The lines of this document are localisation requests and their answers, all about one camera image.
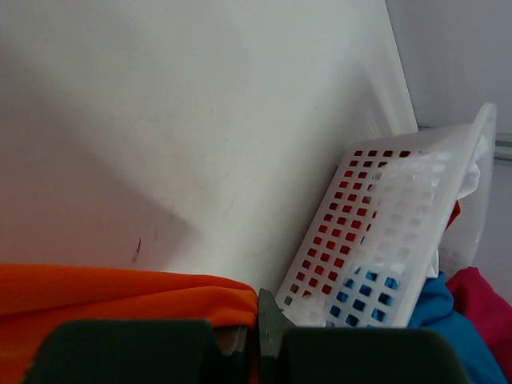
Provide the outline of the orange t shirt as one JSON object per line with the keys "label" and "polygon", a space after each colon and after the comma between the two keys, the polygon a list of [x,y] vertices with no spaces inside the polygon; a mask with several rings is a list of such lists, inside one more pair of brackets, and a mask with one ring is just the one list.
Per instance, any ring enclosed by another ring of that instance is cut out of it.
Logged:
{"label": "orange t shirt", "polygon": [[1,381],[21,381],[56,327],[81,319],[199,319],[254,328],[254,289],[228,278],[80,266],[1,265]]}

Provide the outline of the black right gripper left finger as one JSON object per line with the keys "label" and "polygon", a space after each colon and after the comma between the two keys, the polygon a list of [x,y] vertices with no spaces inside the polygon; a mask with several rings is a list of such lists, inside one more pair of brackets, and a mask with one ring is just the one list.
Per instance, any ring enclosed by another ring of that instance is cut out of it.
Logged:
{"label": "black right gripper left finger", "polygon": [[25,383],[248,383],[249,330],[204,320],[80,320],[41,343]]}

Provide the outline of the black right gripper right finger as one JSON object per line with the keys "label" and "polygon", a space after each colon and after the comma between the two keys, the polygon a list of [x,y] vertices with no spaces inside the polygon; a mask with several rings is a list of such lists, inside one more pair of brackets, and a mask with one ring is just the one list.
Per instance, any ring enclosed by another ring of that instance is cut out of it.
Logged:
{"label": "black right gripper right finger", "polygon": [[458,383],[460,361],[440,335],[395,328],[300,327],[271,292],[258,294],[261,383]]}

